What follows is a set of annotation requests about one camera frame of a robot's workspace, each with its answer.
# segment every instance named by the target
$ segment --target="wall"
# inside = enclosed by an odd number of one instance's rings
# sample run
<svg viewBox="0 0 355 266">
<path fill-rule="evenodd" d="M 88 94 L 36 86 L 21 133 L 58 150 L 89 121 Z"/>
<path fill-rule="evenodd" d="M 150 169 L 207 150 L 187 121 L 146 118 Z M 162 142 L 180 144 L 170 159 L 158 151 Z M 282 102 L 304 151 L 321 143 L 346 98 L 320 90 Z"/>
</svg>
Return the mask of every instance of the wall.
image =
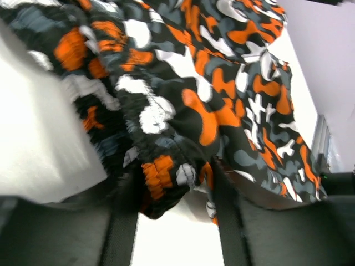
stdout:
<svg viewBox="0 0 355 266">
<path fill-rule="evenodd" d="M 0 35 L 0 195 L 57 201 L 100 182 L 104 171 L 59 81 L 39 70 L 2 24 Z M 293 69 L 296 120 L 310 145 L 317 113 L 287 32 L 271 50 Z M 140 216 L 132 266 L 222 266 L 205 200 L 189 193 L 158 221 Z"/>
<path fill-rule="evenodd" d="M 344 168 L 355 163 L 355 4 L 278 0 L 315 106 L 327 120 Z"/>
</svg>

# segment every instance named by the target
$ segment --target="gray wall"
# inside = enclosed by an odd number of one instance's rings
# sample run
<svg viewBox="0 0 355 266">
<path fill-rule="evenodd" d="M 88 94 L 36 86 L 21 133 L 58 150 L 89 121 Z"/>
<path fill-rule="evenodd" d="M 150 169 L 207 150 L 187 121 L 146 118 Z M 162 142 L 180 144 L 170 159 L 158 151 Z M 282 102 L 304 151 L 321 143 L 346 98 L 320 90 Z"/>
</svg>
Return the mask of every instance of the gray wall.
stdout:
<svg viewBox="0 0 355 266">
<path fill-rule="evenodd" d="M 355 4 L 278 0 L 313 101 L 324 114 L 344 170 L 355 164 Z"/>
</svg>

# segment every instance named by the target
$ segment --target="cloth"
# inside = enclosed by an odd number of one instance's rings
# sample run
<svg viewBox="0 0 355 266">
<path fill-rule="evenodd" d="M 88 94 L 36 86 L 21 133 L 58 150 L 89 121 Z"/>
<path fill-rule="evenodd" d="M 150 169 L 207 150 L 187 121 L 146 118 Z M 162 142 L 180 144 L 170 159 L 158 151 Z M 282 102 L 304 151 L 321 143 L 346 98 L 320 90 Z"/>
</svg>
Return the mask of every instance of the cloth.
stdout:
<svg viewBox="0 0 355 266">
<path fill-rule="evenodd" d="M 108 178 L 140 161 L 148 217 L 206 182 L 216 221 L 213 156 L 280 197 L 326 196 L 267 50 L 287 24 L 275 0 L 3 0 L 0 18 L 61 78 Z"/>
</svg>

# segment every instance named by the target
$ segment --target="patterned cloth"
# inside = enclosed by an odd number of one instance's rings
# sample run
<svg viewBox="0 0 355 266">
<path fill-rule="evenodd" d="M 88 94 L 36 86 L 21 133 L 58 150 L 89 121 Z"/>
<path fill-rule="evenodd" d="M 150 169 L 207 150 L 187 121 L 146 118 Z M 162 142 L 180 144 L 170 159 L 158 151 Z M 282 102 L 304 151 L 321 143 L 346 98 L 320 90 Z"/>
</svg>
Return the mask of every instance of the patterned cloth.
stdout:
<svg viewBox="0 0 355 266">
<path fill-rule="evenodd" d="M 280 197 L 326 195 L 267 50 L 287 22 L 275 0 L 3 0 L 0 18 L 61 78 L 108 177 L 140 161 L 148 217 L 206 181 L 215 219 L 216 155 Z"/>
</svg>

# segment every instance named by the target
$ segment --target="camouflage fabric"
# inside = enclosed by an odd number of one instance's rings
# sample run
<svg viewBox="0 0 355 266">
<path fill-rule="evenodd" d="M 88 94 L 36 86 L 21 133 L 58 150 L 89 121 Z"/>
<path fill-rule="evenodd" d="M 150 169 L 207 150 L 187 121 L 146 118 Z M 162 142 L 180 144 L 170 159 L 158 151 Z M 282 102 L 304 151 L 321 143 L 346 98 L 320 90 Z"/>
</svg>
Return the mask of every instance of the camouflage fabric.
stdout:
<svg viewBox="0 0 355 266">
<path fill-rule="evenodd" d="M 280 197 L 326 195 L 267 50 L 287 23 L 275 0 L 2 1 L 0 18 L 62 79 L 108 176 L 140 161 L 148 217 L 206 181 L 216 221 L 216 155 Z"/>
</svg>

